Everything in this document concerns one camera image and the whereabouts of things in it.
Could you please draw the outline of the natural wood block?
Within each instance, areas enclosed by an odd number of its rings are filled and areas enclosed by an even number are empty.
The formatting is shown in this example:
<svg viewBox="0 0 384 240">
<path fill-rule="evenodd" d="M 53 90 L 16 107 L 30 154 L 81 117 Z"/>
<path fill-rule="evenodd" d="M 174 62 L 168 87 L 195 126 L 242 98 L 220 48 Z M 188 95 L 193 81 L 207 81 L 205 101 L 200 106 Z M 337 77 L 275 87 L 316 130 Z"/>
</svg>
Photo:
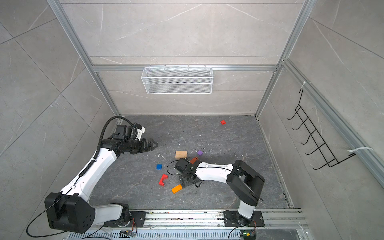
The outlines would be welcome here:
<svg viewBox="0 0 384 240">
<path fill-rule="evenodd" d="M 187 151 L 176 151 L 175 155 L 186 155 L 186 156 L 188 156 L 188 152 Z"/>
<path fill-rule="evenodd" d="M 187 156 L 186 155 L 175 155 L 175 159 L 186 159 Z"/>
</svg>

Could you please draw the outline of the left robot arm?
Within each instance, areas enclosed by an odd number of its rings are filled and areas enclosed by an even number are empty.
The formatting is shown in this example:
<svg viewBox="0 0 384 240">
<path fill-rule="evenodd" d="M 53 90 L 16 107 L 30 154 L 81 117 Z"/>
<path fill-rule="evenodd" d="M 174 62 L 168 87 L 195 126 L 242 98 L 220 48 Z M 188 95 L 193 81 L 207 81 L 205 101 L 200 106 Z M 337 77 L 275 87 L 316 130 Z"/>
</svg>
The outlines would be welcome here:
<svg viewBox="0 0 384 240">
<path fill-rule="evenodd" d="M 110 203 L 93 207 L 89 204 L 89 198 L 103 174 L 121 154 L 150 152 L 158 145 L 153 139 L 102 140 L 101 147 L 81 172 L 60 192 L 50 193 L 46 197 L 50 228 L 82 234 L 92 226 L 106 222 L 127 225 L 132 217 L 127 204 Z"/>
</svg>

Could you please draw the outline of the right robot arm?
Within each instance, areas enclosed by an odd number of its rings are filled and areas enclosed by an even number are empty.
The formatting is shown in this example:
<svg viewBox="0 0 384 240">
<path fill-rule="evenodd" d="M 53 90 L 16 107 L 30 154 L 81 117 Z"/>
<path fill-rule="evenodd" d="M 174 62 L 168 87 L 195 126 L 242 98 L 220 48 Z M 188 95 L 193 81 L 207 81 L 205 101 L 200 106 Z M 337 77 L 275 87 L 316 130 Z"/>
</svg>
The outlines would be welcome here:
<svg viewBox="0 0 384 240">
<path fill-rule="evenodd" d="M 175 169 L 180 172 L 180 189 L 191 185 L 198 188 L 203 181 L 227 184 L 240 199 L 238 222 L 244 225 L 253 218 L 254 209 L 261 200 L 265 178 L 245 162 L 236 160 L 233 164 L 215 165 L 196 159 L 179 159 Z"/>
</svg>

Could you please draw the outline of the red-orange rectangular block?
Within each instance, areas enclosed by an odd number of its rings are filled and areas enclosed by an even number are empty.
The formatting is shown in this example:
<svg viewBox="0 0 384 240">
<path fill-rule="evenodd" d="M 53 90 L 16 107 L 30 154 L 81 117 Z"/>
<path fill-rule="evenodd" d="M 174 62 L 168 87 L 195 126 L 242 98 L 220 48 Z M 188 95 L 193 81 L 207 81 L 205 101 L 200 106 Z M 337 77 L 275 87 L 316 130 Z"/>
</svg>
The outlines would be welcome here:
<svg viewBox="0 0 384 240">
<path fill-rule="evenodd" d="M 191 160 L 190 160 L 190 163 L 191 164 L 194 164 L 195 162 L 197 162 L 199 159 L 198 158 L 192 158 Z"/>
</svg>

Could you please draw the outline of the orange-yellow rectangular block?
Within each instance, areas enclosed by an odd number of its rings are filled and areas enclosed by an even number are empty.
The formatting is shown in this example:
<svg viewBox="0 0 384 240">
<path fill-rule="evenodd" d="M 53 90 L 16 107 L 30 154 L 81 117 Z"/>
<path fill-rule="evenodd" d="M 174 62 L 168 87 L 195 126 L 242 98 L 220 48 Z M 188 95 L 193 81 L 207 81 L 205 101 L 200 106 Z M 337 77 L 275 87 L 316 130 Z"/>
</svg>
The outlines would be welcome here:
<svg viewBox="0 0 384 240">
<path fill-rule="evenodd" d="M 183 186 L 182 185 L 177 185 L 175 186 L 174 188 L 172 188 L 172 193 L 173 194 L 176 194 L 177 192 L 179 192 L 180 190 L 183 189 Z"/>
</svg>

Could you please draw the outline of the red arch block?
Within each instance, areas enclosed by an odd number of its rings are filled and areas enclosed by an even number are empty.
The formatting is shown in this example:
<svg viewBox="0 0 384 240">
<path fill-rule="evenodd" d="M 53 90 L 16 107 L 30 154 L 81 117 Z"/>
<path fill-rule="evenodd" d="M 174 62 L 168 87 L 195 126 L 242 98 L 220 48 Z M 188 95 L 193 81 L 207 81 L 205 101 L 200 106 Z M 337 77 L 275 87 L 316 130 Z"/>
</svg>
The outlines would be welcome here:
<svg viewBox="0 0 384 240">
<path fill-rule="evenodd" d="M 165 182 L 164 182 L 164 181 L 167 180 L 168 178 L 169 178 L 168 175 L 163 174 L 163 175 L 161 176 L 161 178 L 160 178 L 159 185 L 162 186 L 162 187 L 164 187 L 164 186 L 165 186 Z"/>
</svg>

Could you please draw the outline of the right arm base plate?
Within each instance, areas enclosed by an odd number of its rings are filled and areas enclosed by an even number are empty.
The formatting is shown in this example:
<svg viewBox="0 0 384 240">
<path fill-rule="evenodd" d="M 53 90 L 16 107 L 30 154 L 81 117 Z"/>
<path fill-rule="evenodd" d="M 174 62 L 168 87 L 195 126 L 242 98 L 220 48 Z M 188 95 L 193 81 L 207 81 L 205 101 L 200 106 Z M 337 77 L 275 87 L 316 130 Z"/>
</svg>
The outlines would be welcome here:
<svg viewBox="0 0 384 240">
<path fill-rule="evenodd" d="M 226 227 L 264 227 L 264 217 L 262 212 L 254 211 L 252 217 L 247 219 L 241 216 L 237 211 L 224 211 L 224 222 Z"/>
</svg>

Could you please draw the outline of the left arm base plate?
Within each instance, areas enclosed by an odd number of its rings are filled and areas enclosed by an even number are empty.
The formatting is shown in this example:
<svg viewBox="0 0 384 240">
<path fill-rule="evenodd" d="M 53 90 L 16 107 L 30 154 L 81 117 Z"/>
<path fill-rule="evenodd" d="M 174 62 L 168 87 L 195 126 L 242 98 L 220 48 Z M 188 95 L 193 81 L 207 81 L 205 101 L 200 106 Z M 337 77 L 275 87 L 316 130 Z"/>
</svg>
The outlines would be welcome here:
<svg viewBox="0 0 384 240">
<path fill-rule="evenodd" d="M 108 221 L 104 223 L 104 227 L 111 228 L 142 228 L 146 219 L 146 212 L 134 211 L 123 216 L 115 221 Z"/>
</svg>

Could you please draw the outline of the aluminium mounting rail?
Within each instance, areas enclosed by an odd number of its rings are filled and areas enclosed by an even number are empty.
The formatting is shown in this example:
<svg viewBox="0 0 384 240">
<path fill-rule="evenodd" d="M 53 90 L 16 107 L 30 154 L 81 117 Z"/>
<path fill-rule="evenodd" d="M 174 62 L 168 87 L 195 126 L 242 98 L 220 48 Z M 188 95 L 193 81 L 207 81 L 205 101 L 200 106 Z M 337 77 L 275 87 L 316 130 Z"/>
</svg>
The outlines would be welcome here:
<svg viewBox="0 0 384 240">
<path fill-rule="evenodd" d="M 138 230 L 308 229 L 299 209 L 257 209 L 248 224 L 237 220 L 236 210 L 131 210 Z"/>
</svg>

